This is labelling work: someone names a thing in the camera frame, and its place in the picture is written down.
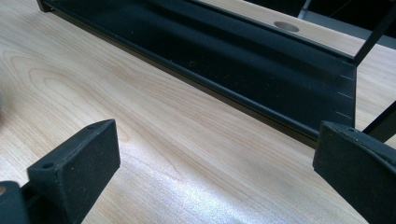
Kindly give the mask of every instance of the wooden table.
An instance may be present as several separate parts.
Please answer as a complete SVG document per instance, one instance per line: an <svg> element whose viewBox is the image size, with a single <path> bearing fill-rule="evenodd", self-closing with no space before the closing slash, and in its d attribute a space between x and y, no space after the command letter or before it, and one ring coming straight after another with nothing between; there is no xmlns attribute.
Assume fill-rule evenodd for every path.
<svg viewBox="0 0 396 224"><path fill-rule="evenodd" d="M362 43L224 2L257 20L295 22L347 52ZM360 130L396 99L395 57L376 46L359 67ZM0 0L0 97L0 180L21 185L28 166L75 132L117 121L121 167L85 223L365 222L314 172L314 149L40 12L35 0Z"/></svg>

